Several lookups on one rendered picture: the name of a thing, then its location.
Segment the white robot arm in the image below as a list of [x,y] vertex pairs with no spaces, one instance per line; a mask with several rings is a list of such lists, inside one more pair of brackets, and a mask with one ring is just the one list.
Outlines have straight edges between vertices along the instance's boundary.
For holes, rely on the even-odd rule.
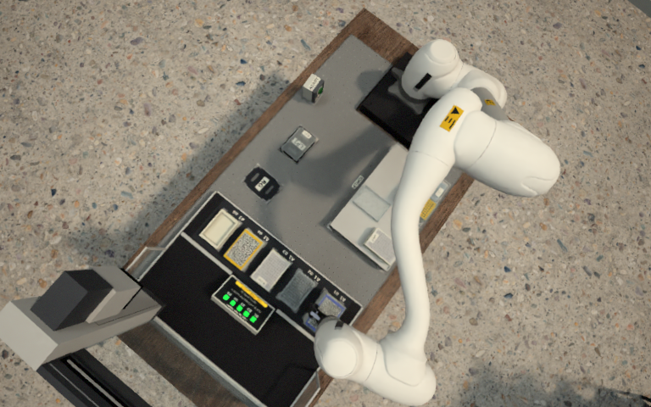
[[392,205],[392,245],[405,318],[380,341],[334,316],[315,330],[314,354],[324,373],[400,404],[423,405],[436,390],[424,352],[430,305],[418,232],[428,199],[451,167],[523,198],[545,193],[560,173],[554,151],[502,110],[504,85],[478,70],[463,63],[455,46],[443,39],[421,47],[405,71],[392,68],[397,81],[387,92],[416,115],[431,98],[441,98],[414,135]]

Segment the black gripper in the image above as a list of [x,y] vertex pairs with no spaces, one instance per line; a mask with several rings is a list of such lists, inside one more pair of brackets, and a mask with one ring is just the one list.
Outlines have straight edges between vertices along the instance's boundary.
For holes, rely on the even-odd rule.
[[334,315],[325,315],[324,313],[322,314],[322,312],[318,308],[319,308],[319,305],[317,303],[315,303],[315,304],[310,303],[309,306],[306,309],[308,311],[308,313],[309,313],[310,318],[317,319],[316,321],[317,321],[318,325],[326,317],[334,316]]

